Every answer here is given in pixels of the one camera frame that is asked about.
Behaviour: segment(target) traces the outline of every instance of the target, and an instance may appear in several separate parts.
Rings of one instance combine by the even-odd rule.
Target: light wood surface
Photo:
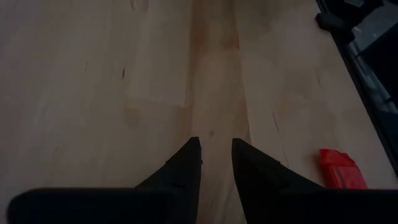
[[[0,2],[0,223],[28,189],[133,187],[190,136],[203,148],[198,223],[245,222],[233,137],[319,184],[330,147],[369,187],[397,187],[315,1],[193,0],[170,17],[187,2]]]

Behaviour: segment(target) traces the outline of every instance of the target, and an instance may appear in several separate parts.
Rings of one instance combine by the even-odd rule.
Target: red plastic package
[[[320,149],[320,162],[326,187],[334,189],[367,189],[365,180],[347,153]]]

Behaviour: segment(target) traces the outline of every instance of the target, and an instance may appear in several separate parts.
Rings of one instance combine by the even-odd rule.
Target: red object
[[[334,189],[367,189],[361,171],[347,153],[320,149],[320,159],[326,187]]]

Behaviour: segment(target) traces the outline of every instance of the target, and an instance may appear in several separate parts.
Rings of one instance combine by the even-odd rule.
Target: wooden floor
[[[36,187],[133,187],[190,137],[198,223],[244,223],[231,140],[323,184],[319,148],[398,181],[315,0],[2,0],[0,212]]]

